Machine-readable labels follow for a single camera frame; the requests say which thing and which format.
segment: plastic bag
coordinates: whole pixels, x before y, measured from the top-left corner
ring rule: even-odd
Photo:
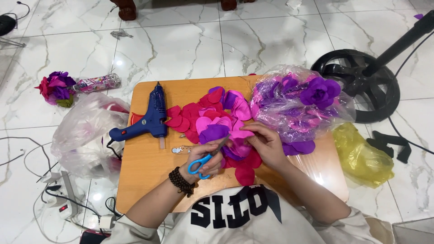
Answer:
[[[352,123],[337,127],[333,137],[342,170],[353,180],[377,188],[394,177],[392,158],[370,146]]]
[[[89,94],[63,118],[54,132],[51,153],[66,170],[81,178],[114,180],[121,161],[106,148],[108,132],[127,126],[129,110],[129,104],[119,98],[99,92]],[[119,154],[124,142],[110,146]]]
[[[252,87],[252,116],[276,130],[282,142],[312,141],[332,125],[354,122],[353,98],[340,89],[316,71],[277,65]]]

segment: hot glue gun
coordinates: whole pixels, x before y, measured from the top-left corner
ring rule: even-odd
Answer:
[[[160,138],[160,147],[165,149],[164,137],[167,136],[166,101],[164,99],[163,87],[157,82],[154,90],[149,94],[148,110],[146,114],[135,124],[125,129],[113,128],[108,135],[112,138],[107,147],[113,141],[121,142],[133,137],[150,132],[153,137]]]

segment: marble floor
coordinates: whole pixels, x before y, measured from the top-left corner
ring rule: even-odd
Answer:
[[[0,2],[2,12],[26,13],[15,0]],[[47,104],[33,89],[53,71],[83,78],[114,69],[122,88],[107,93],[130,102],[138,82],[262,74],[281,63],[310,67],[334,49],[378,56],[413,26],[415,14],[434,9],[432,0],[303,0],[296,10],[286,0],[256,0],[224,12],[216,0],[136,0],[138,19],[124,22],[117,9],[110,12],[114,5],[108,0],[23,2],[30,6],[29,15],[4,37],[27,46],[0,46],[0,137],[31,137],[40,144],[52,141],[68,112]],[[120,28],[134,38],[110,35]],[[411,49],[389,68],[396,71]],[[434,145],[433,50],[434,37],[401,71],[402,101],[392,116],[404,137],[427,148]],[[369,107],[356,102],[359,109]],[[395,135],[388,121],[357,128],[366,138],[373,130]],[[35,147],[27,139],[0,140],[0,164]],[[44,148],[49,152],[50,144]],[[412,150],[409,163],[395,160],[395,177],[377,189],[347,179],[348,204],[389,222],[434,217],[434,155]],[[55,158],[50,153],[49,158],[53,165]],[[0,166],[0,243],[79,242],[81,230],[39,200],[45,184],[36,183],[37,175],[48,170],[46,161],[37,149],[26,162],[33,174],[23,157]],[[104,202],[116,195],[116,185],[106,179],[71,178],[78,201],[99,214],[109,213]],[[97,227],[96,216],[84,209],[73,221]]]

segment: hand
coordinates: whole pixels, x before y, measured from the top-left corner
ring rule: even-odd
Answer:
[[[201,159],[208,155],[208,153],[215,151],[219,145],[220,142],[222,142],[223,139],[219,139],[216,141],[208,142],[203,145],[195,146],[191,149],[190,155],[188,156],[187,162],[182,165],[179,168],[179,172],[181,173],[182,177],[188,183],[192,184],[193,182],[197,181],[199,178],[199,173],[201,173],[203,176],[205,175],[215,175],[217,174],[221,169],[221,160],[223,159],[223,154],[221,152],[218,152],[214,157],[212,157],[206,164],[204,164],[200,169],[199,173],[197,174],[190,174],[188,173],[188,166],[193,162],[194,160]],[[226,141],[227,146],[232,146],[232,141],[227,140]],[[191,167],[192,171],[195,171],[200,166],[199,163],[193,165]]]
[[[282,165],[288,163],[288,159],[283,153],[282,142],[279,134],[263,123],[253,122],[240,128],[254,132],[254,136],[246,138],[261,156],[262,160],[273,169],[277,170]]]

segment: black pole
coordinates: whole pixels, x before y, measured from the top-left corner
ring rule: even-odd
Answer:
[[[419,21],[414,24],[405,35],[403,35],[398,41],[396,41],[391,47],[389,47],[384,53],[368,65],[362,74],[366,77],[370,77],[375,74],[381,67],[388,64],[396,56],[404,52],[409,46],[413,45],[423,35],[430,33],[434,30],[434,10],[431,10]]]

